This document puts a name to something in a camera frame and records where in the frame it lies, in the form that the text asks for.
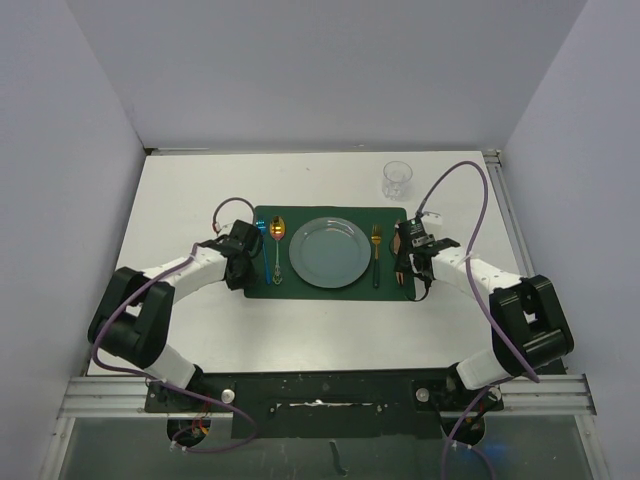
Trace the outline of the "blue plastic spoon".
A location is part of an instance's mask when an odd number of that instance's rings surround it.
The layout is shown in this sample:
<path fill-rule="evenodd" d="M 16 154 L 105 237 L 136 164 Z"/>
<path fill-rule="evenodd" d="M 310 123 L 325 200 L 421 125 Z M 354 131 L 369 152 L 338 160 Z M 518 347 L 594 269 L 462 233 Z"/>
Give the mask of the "blue plastic spoon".
<path fill-rule="evenodd" d="M 266 246 L 266 235 L 267 235 L 266 222 L 265 222 L 265 220 L 263 218 L 258 217 L 256 219 L 255 225 L 258 228 L 258 230 L 260 231 L 260 234 L 261 234 L 261 237 L 262 237 L 262 255 L 263 255 L 265 283 L 267 285 L 271 285 L 272 284 L 272 274 L 271 274 L 271 269 L 270 269 L 270 265 L 269 265 L 268 251 L 267 251 L 267 246 Z"/>

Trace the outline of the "copper knife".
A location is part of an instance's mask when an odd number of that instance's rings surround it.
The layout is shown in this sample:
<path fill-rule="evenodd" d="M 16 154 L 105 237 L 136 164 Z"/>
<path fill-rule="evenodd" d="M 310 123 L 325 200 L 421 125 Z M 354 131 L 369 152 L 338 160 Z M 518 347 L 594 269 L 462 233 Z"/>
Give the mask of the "copper knife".
<path fill-rule="evenodd" d="M 400 239 L 400 235 L 399 235 L 399 227 L 395 226 L 394 227 L 394 237 L 393 237 L 393 242 L 392 242 L 392 250 L 393 250 L 393 254 L 394 254 L 394 258 L 395 259 L 399 258 L 400 247 L 401 247 L 401 239 Z M 401 271 L 396 271 L 395 272 L 395 277 L 396 277 L 396 281 L 397 281 L 398 285 L 399 286 L 403 286 L 404 285 L 404 273 L 401 272 Z"/>

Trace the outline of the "gold iridescent spoon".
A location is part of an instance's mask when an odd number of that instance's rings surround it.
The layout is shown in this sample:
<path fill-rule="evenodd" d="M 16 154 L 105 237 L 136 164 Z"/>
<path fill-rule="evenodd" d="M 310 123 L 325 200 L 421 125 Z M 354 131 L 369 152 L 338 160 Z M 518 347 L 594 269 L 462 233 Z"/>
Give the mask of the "gold iridescent spoon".
<path fill-rule="evenodd" d="M 269 233 L 271 238 L 275 241 L 275 263 L 272 281 L 275 285 L 280 285 L 282 282 L 282 272 L 280 265 L 280 241 L 286 234 L 286 225 L 284 219 L 276 215 L 269 224 Z"/>

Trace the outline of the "dark green placemat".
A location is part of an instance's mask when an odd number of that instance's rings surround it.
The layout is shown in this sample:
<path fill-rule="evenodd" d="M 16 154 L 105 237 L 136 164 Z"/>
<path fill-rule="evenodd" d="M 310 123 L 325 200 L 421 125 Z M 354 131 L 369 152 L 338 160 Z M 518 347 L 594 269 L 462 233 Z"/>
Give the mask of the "dark green placemat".
<path fill-rule="evenodd" d="M 258 217 L 266 222 L 279 215 L 284 219 L 286 234 L 280 241 L 280 265 L 282 282 L 275 285 L 265 283 L 263 255 L 254 260 L 259 275 L 257 283 L 247 288 L 244 295 L 250 299 L 295 299 L 295 300 L 357 300 L 357 301 L 405 301 L 416 297 L 414 280 L 399 286 L 394 272 L 395 258 L 392 250 L 394 227 L 398 221 L 407 219 L 401 207 L 337 207 L 337 206 L 276 206 L 260 205 Z M 293 234 L 306 222 L 321 217 L 346 219 L 357 225 L 369 238 L 371 259 L 366 272 L 354 283 L 339 289 L 323 289 L 304 282 L 293 270 L 288 253 Z M 382 226 L 380 244 L 380 287 L 374 289 L 373 245 L 371 232 L 374 224 Z M 273 276 L 275 263 L 275 241 L 266 235 L 269 265 Z"/>

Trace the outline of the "gold fork green handle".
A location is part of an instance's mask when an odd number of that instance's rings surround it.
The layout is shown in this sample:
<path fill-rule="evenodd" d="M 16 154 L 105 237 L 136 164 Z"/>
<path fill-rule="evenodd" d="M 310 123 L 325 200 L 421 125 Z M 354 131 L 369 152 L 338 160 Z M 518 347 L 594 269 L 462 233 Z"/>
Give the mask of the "gold fork green handle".
<path fill-rule="evenodd" d="M 380 244 L 382 240 L 382 226 L 374 224 L 371 232 L 371 243 L 373 245 L 373 288 L 380 287 Z"/>

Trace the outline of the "clear plastic cup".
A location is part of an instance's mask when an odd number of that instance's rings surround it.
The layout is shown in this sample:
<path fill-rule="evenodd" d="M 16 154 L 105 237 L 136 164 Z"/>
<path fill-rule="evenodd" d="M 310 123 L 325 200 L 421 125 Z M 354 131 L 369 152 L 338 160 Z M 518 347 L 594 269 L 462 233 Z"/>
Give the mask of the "clear plastic cup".
<path fill-rule="evenodd" d="M 406 199 L 413 178 L 413 169 L 402 161 L 388 162 L 383 168 L 382 193 L 394 201 Z"/>

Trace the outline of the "teal round plate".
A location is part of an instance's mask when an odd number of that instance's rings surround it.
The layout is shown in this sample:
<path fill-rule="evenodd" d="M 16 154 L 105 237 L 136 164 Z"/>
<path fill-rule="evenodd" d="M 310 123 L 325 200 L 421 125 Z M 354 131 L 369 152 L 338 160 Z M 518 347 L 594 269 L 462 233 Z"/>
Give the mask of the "teal round plate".
<path fill-rule="evenodd" d="M 323 289 L 339 289 L 366 272 L 371 245 L 353 222 L 321 217 L 306 222 L 293 234 L 288 257 L 304 282 Z"/>

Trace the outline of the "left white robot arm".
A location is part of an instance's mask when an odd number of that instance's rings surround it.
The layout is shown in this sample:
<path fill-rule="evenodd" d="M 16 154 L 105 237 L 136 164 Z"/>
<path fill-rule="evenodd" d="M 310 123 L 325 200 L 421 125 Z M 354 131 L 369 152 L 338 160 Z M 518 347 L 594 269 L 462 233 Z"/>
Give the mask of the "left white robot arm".
<path fill-rule="evenodd" d="M 111 366 L 111 371 L 162 381 L 170 385 L 167 396 L 177 408 L 198 407 L 204 387 L 193 379 L 197 366 L 168 344 L 174 304 L 218 282 L 230 290 L 253 285 L 253 259 L 262 243 L 256 226 L 237 220 L 228 233 L 194 244 L 185 257 L 142 271 L 116 270 L 88 329 L 93 362 L 106 367 L 98 359 L 102 349 L 133 366 Z"/>

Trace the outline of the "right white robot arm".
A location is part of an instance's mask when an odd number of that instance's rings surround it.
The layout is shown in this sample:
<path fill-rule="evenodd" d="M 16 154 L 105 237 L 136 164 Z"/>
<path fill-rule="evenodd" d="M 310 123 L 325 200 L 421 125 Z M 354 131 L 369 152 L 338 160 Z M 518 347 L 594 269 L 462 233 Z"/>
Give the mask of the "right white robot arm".
<path fill-rule="evenodd" d="M 453 366 L 445 384 L 448 402 L 469 408 L 481 388 L 502 380 L 536 376 L 536 370 L 574 350 L 559 297 L 545 276 L 523 277 L 474 256 L 458 242 L 437 239 L 419 218 L 396 227 L 395 270 L 430 288 L 446 283 L 476 300 L 491 327 L 491 347 Z"/>

